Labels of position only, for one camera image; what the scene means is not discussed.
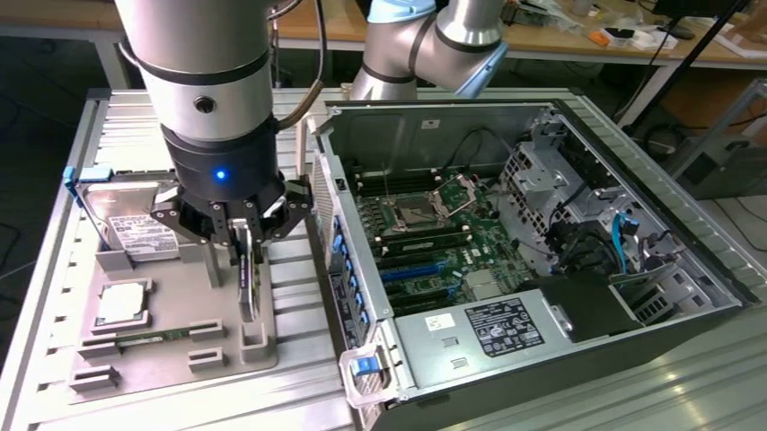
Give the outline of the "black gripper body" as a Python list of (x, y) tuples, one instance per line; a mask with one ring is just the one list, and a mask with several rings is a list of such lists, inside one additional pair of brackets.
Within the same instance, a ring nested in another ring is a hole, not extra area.
[(278, 174), (278, 121), (267, 119), (244, 136), (196, 141), (162, 127), (180, 183), (195, 196), (216, 202), (275, 202), (286, 191)]

